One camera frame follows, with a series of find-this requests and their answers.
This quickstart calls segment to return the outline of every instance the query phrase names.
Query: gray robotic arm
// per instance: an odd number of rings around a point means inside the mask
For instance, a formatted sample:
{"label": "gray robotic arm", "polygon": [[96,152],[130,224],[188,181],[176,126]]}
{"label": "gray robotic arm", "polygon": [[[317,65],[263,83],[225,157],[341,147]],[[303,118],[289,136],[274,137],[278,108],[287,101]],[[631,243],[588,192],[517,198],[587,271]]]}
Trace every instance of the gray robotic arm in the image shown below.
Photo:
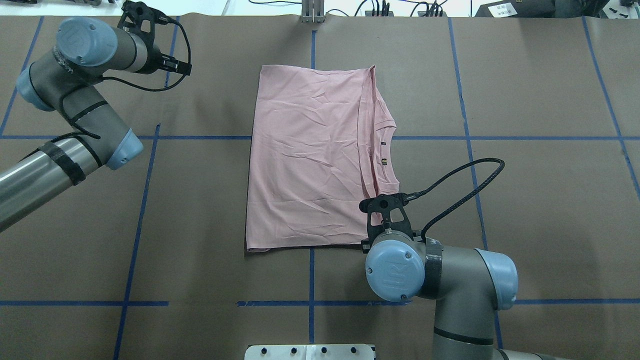
{"label": "gray robotic arm", "polygon": [[[504,167],[498,159],[473,161],[447,174],[420,193],[397,193],[365,199],[360,210],[368,214],[367,234],[362,242],[367,254],[365,274],[372,290],[388,301],[413,296],[436,300],[432,360],[566,360],[542,354],[525,354],[493,347],[494,311],[513,306],[518,291],[518,274],[513,261],[504,254],[481,249],[443,246],[425,236],[429,222],[419,236],[412,231],[404,212],[409,201],[433,189],[455,172],[485,161],[501,165],[474,192],[444,215],[482,190]],[[403,220],[394,222],[391,211],[399,209]],[[371,225],[373,216],[381,225]]]}
{"label": "gray robotic arm", "polygon": [[[155,24],[176,24],[184,34],[178,22],[144,3],[126,1],[122,10],[117,28],[88,17],[65,19],[56,46],[20,74],[21,96],[40,110],[57,110],[75,131],[43,144],[0,174],[0,232],[99,167],[116,170],[142,151],[132,129],[94,87],[115,79],[104,78],[105,71],[182,74],[167,88],[134,85],[149,91],[168,90],[190,74],[190,55],[187,63],[177,61],[154,43]],[[143,21],[149,21],[150,32],[141,29]]]}

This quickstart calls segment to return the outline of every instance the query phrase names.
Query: white label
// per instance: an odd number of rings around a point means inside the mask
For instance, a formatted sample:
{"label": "white label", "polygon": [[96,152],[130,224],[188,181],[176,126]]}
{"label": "white label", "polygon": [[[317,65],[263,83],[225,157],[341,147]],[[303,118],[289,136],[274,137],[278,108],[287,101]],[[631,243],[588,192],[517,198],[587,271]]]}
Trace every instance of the white label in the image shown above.
{"label": "white label", "polygon": [[518,14],[511,3],[489,6],[488,9],[493,17],[507,17]]}

